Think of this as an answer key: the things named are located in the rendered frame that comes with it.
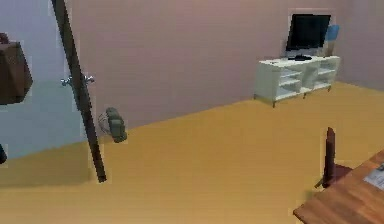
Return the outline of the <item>dark open room door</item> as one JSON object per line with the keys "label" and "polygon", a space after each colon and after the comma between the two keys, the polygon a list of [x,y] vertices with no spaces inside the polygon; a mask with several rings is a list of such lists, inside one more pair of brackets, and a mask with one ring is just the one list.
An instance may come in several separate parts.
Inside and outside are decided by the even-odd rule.
{"label": "dark open room door", "polygon": [[68,10],[65,0],[51,0],[57,21],[63,49],[65,52],[68,69],[70,72],[70,84],[74,93],[74,99],[78,111],[83,120],[90,153],[99,183],[107,180],[103,159],[101,156],[98,137],[91,112],[92,104],[89,97],[85,76],[82,73],[76,44],[73,37]]}

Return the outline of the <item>black television set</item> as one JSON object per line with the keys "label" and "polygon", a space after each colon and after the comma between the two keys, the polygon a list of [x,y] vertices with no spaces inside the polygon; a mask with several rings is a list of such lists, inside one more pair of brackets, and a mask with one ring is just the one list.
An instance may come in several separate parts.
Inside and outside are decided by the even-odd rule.
{"label": "black television set", "polygon": [[305,50],[321,48],[331,20],[330,15],[293,14],[286,44],[289,60],[305,61]]}

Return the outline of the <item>brown wooden table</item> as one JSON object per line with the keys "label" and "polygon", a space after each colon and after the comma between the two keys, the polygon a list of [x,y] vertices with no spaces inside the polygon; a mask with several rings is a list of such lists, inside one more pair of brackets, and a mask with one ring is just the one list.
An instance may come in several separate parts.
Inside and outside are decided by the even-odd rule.
{"label": "brown wooden table", "polygon": [[384,190],[364,178],[384,162],[384,149],[293,211],[303,224],[384,224]]}

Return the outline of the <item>brown box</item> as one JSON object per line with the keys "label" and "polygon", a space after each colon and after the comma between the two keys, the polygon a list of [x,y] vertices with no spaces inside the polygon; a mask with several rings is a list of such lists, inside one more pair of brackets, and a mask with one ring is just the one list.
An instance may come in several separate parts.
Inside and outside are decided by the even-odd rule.
{"label": "brown box", "polygon": [[21,44],[0,33],[0,105],[21,103],[32,83]]}

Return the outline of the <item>silver door knob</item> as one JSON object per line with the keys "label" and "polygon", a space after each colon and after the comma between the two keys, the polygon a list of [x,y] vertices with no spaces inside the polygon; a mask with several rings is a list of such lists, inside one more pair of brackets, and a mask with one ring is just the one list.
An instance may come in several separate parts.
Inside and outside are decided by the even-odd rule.
{"label": "silver door knob", "polygon": [[[83,83],[85,85],[88,85],[89,83],[93,83],[95,81],[93,76],[85,76],[83,78]],[[73,86],[73,81],[71,77],[68,77],[66,79],[61,79],[60,83],[62,86]]]}

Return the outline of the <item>blue table lamp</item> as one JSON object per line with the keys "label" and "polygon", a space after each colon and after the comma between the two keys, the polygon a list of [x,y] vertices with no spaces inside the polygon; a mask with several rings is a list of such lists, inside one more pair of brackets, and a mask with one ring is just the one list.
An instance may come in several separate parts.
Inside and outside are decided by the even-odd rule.
{"label": "blue table lamp", "polygon": [[337,24],[334,24],[328,27],[328,30],[325,36],[324,45],[323,45],[325,57],[333,55],[333,50],[334,50],[335,42],[339,33],[339,29],[340,29],[340,26]]}

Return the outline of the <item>dark brown wooden chair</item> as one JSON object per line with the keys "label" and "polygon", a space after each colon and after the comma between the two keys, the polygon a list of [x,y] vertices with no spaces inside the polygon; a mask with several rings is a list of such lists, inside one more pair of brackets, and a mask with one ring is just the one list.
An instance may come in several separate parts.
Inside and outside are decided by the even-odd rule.
{"label": "dark brown wooden chair", "polygon": [[336,135],[331,127],[327,128],[325,142],[325,159],[322,178],[315,184],[315,188],[322,186],[327,188],[339,179],[343,178],[352,168],[339,165],[335,162],[336,156]]}

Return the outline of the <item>grey white paper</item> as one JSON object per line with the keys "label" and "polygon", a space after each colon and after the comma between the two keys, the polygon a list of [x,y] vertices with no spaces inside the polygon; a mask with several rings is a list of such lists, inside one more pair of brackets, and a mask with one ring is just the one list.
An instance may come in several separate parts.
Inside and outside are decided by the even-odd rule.
{"label": "grey white paper", "polygon": [[384,163],[371,171],[364,178],[364,181],[379,188],[380,190],[384,190]]}

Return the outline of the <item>white television stand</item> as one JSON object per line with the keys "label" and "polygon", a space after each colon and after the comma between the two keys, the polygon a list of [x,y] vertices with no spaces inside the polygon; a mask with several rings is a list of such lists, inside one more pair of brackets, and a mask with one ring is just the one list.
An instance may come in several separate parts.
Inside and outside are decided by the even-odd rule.
{"label": "white television stand", "polygon": [[255,75],[254,97],[278,101],[319,89],[331,90],[341,58],[338,56],[311,56],[310,60],[288,58],[259,61]]}

